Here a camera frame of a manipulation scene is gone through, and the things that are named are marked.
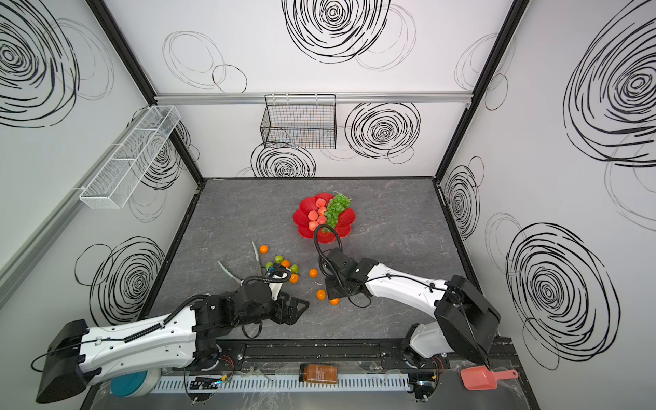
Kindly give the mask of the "red flower-shaped bowl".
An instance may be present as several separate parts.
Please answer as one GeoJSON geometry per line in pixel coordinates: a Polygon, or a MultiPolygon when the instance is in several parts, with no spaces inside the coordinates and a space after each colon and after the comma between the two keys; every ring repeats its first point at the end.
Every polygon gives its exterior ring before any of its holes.
{"type": "Polygon", "coordinates": [[[320,244],[329,244],[336,239],[331,227],[339,237],[347,237],[352,232],[356,213],[351,208],[351,199],[344,194],[321,193],[301,201],[293,215],[298,233],[305,239],[317,236],[320,244]]]}

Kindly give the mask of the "green grape bunch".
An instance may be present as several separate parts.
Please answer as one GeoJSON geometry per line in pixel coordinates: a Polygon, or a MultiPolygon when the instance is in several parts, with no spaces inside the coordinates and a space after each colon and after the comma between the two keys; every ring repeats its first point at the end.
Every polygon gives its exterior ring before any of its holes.
{"type": "Polygon", "coordinates": [[[326,217],[326,224],[331,228],[336,228],[341,214],[350,208],[351,199],[343,194],[337,194],[332,198],[327,206],[324,217],[326,217]]]}

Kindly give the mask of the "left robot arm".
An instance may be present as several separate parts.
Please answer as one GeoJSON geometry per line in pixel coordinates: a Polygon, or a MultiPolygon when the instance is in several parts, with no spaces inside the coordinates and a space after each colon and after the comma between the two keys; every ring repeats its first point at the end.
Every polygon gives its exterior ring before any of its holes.
{"type": "Polygon", "coordinates": [[[309,302],[281,292],[238,290],[194,295],[171,314],[119,326],[90,327],[68,322],[42,354],[44,367],[36,401],[63,401],[135,372],[188,366],[209,369],[222,355],[217,339],[233,329],[270,320],[292,326],[309,302]]]}

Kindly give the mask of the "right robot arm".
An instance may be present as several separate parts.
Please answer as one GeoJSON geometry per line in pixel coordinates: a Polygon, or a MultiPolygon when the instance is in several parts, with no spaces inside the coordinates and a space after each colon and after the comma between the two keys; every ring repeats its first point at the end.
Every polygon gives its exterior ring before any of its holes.
{"type": "Polygon", "coordinates": [[[373,259],[356,261],[341,249],[319,252],[319,268],[331,299],[360,294],[387,298],[432,316],[432,323],[411,327],[408,349],[412,355],[429,359],[456,353],[478,365],[489,364],[501,315],[467,278],[421,278],[373,259]]]}

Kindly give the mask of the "green-tipped metal tongs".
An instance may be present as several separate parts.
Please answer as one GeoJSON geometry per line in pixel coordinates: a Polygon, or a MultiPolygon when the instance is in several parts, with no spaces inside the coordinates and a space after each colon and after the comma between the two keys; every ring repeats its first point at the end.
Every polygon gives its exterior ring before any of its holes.
{"type": "Polygon", "coordinates": [[[251,241],[252,256],[240,256],[235,261],[229,261],[226,266],[221,260],[217,260],[220,271],[227,275],[228,278],[242,285],[244,280],[249,277],[263,277],[264,265],[261,262],[260,250],[254,241],[251,241]]]}

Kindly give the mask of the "teal lidded container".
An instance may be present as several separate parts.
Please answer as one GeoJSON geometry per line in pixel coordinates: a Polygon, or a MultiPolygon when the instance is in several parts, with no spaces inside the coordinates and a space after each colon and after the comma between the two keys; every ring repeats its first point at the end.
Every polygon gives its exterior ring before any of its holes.
{"type": "Polygon", "coordinates": [[[110,390],[114,396],[140,397],[153,391],[162,377],[160,369],[135,372],[111,380],[110,390]]]}

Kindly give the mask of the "pink plastic scoop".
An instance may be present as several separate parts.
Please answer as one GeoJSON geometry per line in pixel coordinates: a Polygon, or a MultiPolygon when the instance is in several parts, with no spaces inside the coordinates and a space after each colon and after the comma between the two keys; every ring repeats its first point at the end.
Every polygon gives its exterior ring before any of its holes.
{"type": "Polygon", "coordinates": [[[517,379],[515,370],[494,372],[485,366],[469,367],[461,371],[461,379],[469,391],[491,391],[498,387],[500,380],[517,379]]]}

